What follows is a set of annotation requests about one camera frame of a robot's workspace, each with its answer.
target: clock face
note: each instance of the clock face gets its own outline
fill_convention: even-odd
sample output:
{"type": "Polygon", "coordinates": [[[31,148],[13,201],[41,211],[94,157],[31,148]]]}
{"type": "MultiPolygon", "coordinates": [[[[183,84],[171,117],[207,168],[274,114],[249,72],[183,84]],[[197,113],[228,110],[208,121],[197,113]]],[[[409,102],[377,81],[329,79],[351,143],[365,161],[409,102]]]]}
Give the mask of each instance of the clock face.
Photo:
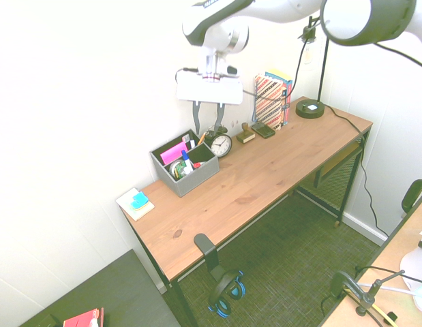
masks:
{"type": "Polygon", "coordinates": [[[213,139],[211,150],[217,157],[227,155],[232,147],[232,139],[227,135],[219,135],[213,139]]]}

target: gray desk organizer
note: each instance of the gray desk organizer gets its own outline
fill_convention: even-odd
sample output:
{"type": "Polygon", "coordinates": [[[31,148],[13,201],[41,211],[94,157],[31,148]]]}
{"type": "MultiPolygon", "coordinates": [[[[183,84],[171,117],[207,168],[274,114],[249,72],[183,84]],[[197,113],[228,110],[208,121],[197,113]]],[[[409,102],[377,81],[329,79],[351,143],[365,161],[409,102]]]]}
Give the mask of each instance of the gray desk organizer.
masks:
{"type": "Polygon", "coordinates": [[[202,143],[196,146],[195,148],[191,149],[190,143],[187,142],[187,154],[190,160],[193,163],[203,161],[205,163],[201,165],[201,167],[195,169],[192,173],[188,174],[187,176],[184,176],[178,181],[176,181],[174,177],[171,176],[169,172],[171,163],[164,165],[164,162],[161,158],[161,153],[172,148],[174,145],[182,142],[182,136],[186,134],[189,134],[190,139],[195,140],[196,144],[198,144],[199,139],[197,135],[192,130],[189,130],[185,133],[182,133],[174,140],[171,140],[165,145],[150,152],[150,156],[153,160],[153,164],[155,165],[158,177],[179,197],[184,196],[186,193],[199,186],[209,177],[213,176],[214,174],[220,171],[220,167],[218,166],[218,158],[213,154],[211,149],[205,143],[202,143]]]}

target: metal mesh panel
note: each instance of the metal mesh panel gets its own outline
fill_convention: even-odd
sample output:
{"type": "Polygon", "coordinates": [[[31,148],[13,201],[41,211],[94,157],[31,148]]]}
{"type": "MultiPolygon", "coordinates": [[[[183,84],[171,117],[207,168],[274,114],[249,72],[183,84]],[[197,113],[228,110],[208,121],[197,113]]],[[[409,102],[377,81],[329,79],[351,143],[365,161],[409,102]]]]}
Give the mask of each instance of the metal mesh panel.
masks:
{"type": "Polygon", "coordinates": [[[352,174],[353,165],[356,156],[350,159],[339,170],[335,172],[327,181],[323,182],[319,188],[315,188],[312,178],[304,180],[300,186],[311,193],[314,197],[322,200],[331,208],[336,210],[336,214],[340,212],[344,195],[346,194],[347,184],[352,174]]]}

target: red book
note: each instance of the red book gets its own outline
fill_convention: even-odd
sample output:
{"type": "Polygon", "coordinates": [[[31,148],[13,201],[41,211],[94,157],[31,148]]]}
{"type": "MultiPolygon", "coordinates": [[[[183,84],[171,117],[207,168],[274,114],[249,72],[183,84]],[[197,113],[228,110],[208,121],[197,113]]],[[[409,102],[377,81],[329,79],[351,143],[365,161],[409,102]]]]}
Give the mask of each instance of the red book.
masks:
{"type": "Polygon", "coordinates": [[[103,308],[101,313],[99,312],[99,309],[94,309],[63,322],[63,327],[96,327],[97,325],[103,327],[103,308]]]}

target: pink sticky note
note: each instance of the pink sticky note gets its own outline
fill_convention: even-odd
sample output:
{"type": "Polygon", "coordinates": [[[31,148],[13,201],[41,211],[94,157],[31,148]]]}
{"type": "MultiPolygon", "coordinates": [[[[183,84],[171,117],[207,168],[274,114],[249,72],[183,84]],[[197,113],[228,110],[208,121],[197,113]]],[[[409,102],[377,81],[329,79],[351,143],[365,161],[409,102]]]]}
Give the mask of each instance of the pink sticky note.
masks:
{"type": "Polygon", "coordinates": [[[186,144],[180,142],[178,145],[174,145],[171,149],[161,153],[162,161],[164,165],[168,165],[170,162],[173,162],[177,158],[182,156],[182,150],[188,151],[186,144]]]}

